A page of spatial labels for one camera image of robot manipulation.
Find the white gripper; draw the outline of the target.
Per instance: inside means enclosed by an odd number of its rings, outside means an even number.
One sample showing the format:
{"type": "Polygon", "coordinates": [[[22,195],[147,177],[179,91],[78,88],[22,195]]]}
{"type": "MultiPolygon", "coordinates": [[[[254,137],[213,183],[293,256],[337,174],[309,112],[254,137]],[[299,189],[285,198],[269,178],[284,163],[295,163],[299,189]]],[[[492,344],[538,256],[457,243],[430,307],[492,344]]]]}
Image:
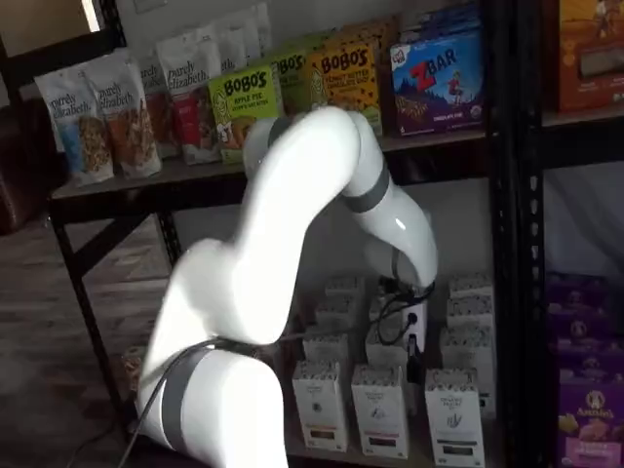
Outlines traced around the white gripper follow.
{"type": "Polygon", "coordinates": [[[407,382],[409,407],[417,414],[418,391],[422,379],[422,356],[418,344],[426,343],[428,328],[428,302],[423,301],[406,309],[406,341],[408,342],[407,382]]]}

